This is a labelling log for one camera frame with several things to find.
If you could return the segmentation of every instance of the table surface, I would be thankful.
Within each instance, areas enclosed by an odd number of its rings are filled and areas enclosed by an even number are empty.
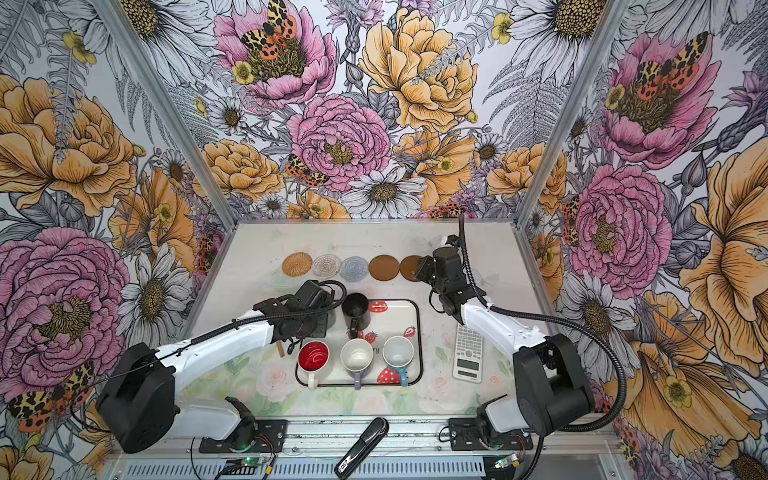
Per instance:
[[[442,237],[458,234],[453,222],[301,222],[239,225],[191,335],[205,333],[247,311],[254,303],[295,293],[307,275],[290,278],[280,269],[294,252],[317,257],[334,253],[342,260],[367,260],[389,254],[401,260],[429,255]],[[467,223],[467,242],[478,285],[498,304],[540,313],[528,272],[508,223]],[[334,280],[344,282],[341,276]],[[515,392],[509,361],[486,340],[482,383],[452,376],[456,321],[429,306],[429,286],[398,275],[389,282],[368,276],[347,290],[369,298],[413,300],[421,314],[424,376],[414,386],[369,386],[309,390],[294,376],[296,355],[280,358],[276,346],[255,349],[208,372],[185,394],[208,399],[236,396],[256,416],[425,415],[475,413],[475,407]],[[539,328],[547,330],[546,325]]]

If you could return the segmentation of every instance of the metal grate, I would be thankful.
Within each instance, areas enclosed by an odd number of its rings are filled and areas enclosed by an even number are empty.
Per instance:
[[[337,461],[314,458],[277,459],[270,480],[294,480],[299,478],[336,478],[333,467]],[[196,460],[195,468],[201,478],[213,478],[225,466],[223,459]],[[226,480],[261,478],[264,466],[243,467]],[[369,458],[353,474],[353,478],[478,478],[485,476],[482,457],[414,457]],[[120,480],[197,480],[189,461],[136,460],[128,464]]]

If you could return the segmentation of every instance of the floral tablecloth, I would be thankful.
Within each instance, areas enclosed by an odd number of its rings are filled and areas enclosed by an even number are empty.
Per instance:
[[[226,362],[191,383],[184,394],[207,399],[236,396],[256,416],[285,415],[421,415],[475,413],[483,402],[514,393],[509,361],[487,342],[483,382],[452,376],[456,324],[453,318],[419,305],[424,375],[418,383],[345,387],[301,386],[294,376],[296,355],[280,358],[275,346],[255,349]]]

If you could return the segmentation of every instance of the pink peony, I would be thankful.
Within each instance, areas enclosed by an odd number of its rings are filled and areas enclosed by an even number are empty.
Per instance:
[[[315,98],[286,125],[293,153],[310,170],[325,174],[326,187],[346,192],[349,182],[389,163],[389,137],[379,114],[333,94]]]
[[[50,390],[93,362],[97,375],[118,360],[120,291],[128,268],[101,240],[48,228],[34,241],[0,247],[0,393],[5,401]]]
[[[231,18],[218,15],[214,19],[216,48],[223,52],[219,62],[225,68],[235,67],[233,83],[243,84],[247,91],[244,100],[251,110],[279,109],[308,101],[329,91],[336,80],[333,37],[323,37],[306,7],[299,13],[290,2],[287,6],[288,15],[296,19],[296,37],[280,47],[280,54],[272,61],[257,53],[249,55],[250,50],[240,41],[243,34],[263,29],[266,8],[256,13],[248,7],[245,15],[232,12]]]
[[[615,151],[628,162],[643,162],[651,170],[666,167],[682,154],[707,129],[716,108],[707,108],[712,97],[720,62],[710,65],[712,35],[707,46],[690,70],[692,79],[680,90],[669,82],[661,82],[650,100],[638,96],[641,83],[638,67],[647,61],[664,65],[674,59],[686,45],[660,44],[642,34],[618,63],[608,81],[611,90],[602,116],[592,124],[592,141],[608,151]]]
[[[663,213],[656,177],[637,165],[602,165],[579,197],[574,270],[600,278],[619,299],[639,295],[670,252],[672,228]]]

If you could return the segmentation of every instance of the blue mug handle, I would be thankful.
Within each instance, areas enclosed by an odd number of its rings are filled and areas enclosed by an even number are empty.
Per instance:
[[[401,366],[400,368],[396,368],[395,371],[397,372],[397,375],[400,377],[400,385],[408,386],[408,373],[406,373],[406,368],[404,366]]]

